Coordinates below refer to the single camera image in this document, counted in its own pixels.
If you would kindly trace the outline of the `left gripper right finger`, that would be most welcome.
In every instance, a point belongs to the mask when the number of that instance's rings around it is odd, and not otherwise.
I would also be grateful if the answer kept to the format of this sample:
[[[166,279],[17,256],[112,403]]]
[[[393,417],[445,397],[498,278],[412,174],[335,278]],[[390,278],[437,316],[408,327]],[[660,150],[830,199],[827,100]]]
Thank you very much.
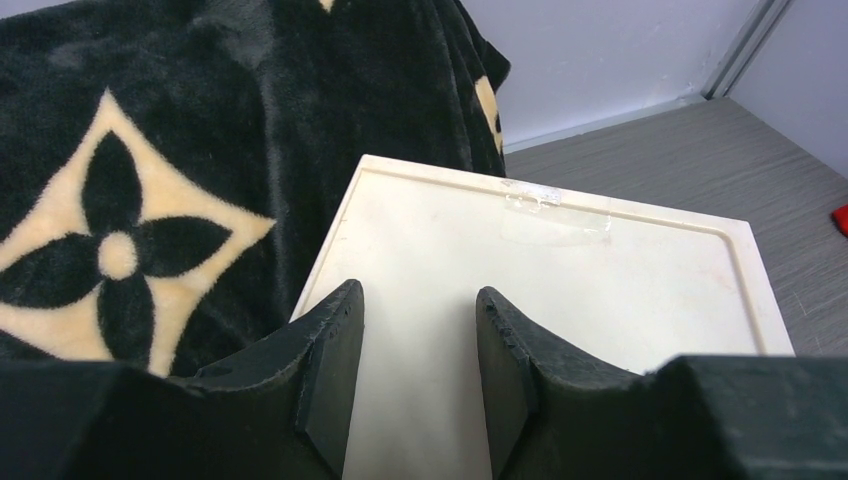
[[[497,479],[843,479],[847,362],[679,356],[637,375],[476,298]]]

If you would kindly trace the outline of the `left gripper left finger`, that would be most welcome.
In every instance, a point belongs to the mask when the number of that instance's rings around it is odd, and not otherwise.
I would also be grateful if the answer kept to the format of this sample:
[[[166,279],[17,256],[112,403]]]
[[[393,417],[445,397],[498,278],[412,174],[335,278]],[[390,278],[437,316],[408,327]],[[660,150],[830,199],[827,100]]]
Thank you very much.
[[[364,333],[347,280],[190,378],[106,362],[1,365],[5,479],[338,479]]]

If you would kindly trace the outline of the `pastel mini drawer organizer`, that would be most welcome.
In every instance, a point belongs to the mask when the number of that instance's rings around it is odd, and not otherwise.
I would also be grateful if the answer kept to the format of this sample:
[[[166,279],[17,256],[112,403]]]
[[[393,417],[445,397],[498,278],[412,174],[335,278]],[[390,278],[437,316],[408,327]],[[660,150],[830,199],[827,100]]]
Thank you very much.
[[[748,223],[364,156],[295,314],[364,292],[347,479],[487,479],[475,303],[642,374],[680,354],[792,355]]]

